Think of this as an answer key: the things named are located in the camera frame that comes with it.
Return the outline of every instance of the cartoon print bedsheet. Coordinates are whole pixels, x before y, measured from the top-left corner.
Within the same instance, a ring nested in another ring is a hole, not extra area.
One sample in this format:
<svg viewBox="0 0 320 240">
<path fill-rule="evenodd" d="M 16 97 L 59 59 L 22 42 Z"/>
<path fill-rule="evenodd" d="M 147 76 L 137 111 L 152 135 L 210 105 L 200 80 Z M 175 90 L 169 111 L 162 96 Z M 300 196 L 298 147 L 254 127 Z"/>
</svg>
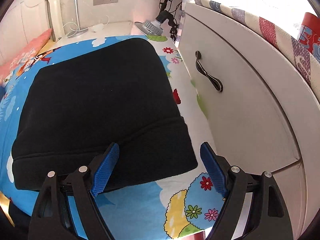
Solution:
<svg viewBox="0 0 320 240">
<path fill-rule="evenodd" d="M 197 95 L 195 84 L 190 80 L 173 42 L 166 37 L 144 35 L 98 38 L 52 49 L 8 76 L 6 94 L 0 101 L 0 191 L 25 213 L 32 214 L 38 193 L 15 188 L 11 147 L 17 135 L 23 104 L 37 72 L 43 67 L 133 37 L 148 40 L 161 58 L 175 101 L 188 125 L 199 165 L 185 174 L 100 194 L 96 198 L 97 206 L 117 240 L 178 238 L 210 228 L 215 223 L 224 199 L 216 192 L 200 159 L 202 142 L 208 141 L 214 148 L 205 105 Z M 69 197 L 69 202 L 77 233 L 86 238 L 73 197 Z"/>
</svg>

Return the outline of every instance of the bed headboard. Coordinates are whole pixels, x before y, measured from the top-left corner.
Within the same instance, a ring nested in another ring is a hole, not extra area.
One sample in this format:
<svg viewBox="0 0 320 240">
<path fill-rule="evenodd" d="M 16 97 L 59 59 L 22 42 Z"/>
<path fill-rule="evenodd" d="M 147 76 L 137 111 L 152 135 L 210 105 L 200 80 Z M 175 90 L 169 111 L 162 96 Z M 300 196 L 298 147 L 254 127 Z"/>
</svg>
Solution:
<svg viewBox="0 0 320 240">
<path fill-rule="evenodd" d="M 15 0 L 0 22 L 0 65 L 49 28 L 54 40 L 65 35 L 60 0 Z"/>
</svg>

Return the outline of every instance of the blue gripper pad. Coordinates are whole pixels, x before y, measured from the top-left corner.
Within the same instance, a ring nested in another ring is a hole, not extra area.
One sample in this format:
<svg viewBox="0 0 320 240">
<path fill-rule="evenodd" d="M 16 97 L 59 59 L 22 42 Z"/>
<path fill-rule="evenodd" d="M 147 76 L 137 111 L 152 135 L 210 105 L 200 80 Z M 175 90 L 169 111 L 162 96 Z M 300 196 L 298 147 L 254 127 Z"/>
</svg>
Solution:
<svg viewBox="0 0 320 240">
<path fill-rule="evenodd" d="M 209 149 L 208 146 L 203 143 L 200 147 L 200 157 L 205 166 L 205 169 L 209 174 L 214 188 L 218 193 L 226 198 L 228 196 L 226 178 L 211 151 L 212 149 Z"/>
<path fill-rule="evenodd" d="M 94 174 L 93 184 L 91 188 L 91 194 L 93 197 L 96 197 L 104 190 L 113 171 L 113 168 L 118 161 L 119 152 L 119 145 L 115 143 L 102 161 L 96 173 Z"/>
</svg>

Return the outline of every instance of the yellow cloud pattern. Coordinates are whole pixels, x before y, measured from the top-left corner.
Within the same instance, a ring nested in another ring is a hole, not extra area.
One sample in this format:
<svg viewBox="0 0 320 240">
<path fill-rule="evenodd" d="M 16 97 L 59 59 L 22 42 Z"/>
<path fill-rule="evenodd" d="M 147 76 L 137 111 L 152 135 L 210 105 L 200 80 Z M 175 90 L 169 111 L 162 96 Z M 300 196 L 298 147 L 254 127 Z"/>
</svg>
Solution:
<svg viewBox="0 0 320 240">
<path fill-rule="evenodd" d="M 178 238 L 180 232 L 190 224 L 184 212 L 184 199 L 186 194 L 187 190 L 185 189 L 174 194 L 170 199 L 165 214 L 166 221 L 164 223 L 164 231 L 166 231 L 171 238 Z"/>
</svg>

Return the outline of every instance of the cabinet door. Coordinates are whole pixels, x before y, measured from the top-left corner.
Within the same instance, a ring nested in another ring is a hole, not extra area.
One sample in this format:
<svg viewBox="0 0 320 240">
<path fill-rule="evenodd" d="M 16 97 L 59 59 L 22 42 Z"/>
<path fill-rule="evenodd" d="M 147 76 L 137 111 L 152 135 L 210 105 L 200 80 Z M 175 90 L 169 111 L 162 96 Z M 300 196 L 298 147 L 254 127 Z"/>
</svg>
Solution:
<svg viewBox="0 0 320 240">
<path fill-rule="evenodd" d="M 307 185 L 303 163 L 293 165 L 274 174 L 287 206 L 293 238 L 302 233 L 307 207 Z"/>
<path fill-rule="evenodd" d="M 196 69 L 196 51 L 201 52 L 203 68 L 222 82 L 222 92 Z M 300 158 L 279 102 L 231 45 L 186 15 L 179 52 L 203 104 L 218 155 L 253 174 L 275 171 Z"/>
</svg>

